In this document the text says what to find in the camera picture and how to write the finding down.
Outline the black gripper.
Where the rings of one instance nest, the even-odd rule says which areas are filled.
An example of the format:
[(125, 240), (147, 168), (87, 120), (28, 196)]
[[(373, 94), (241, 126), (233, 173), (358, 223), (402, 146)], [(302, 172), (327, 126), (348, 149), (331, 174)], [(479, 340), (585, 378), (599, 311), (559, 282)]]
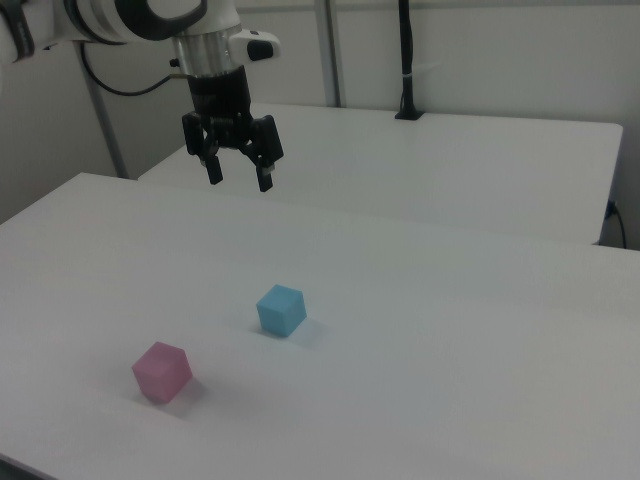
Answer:
[(255, 166), (259, 190), (273, 187), (275, 163), (284, 156), (275, 119), (254, 118), (244, 67), (214, 77), (189, 77), (194, 111), (182, 117), (186, 150), (206, 168), (209, 182), (223, 180), (219, 147), (237, 149)]

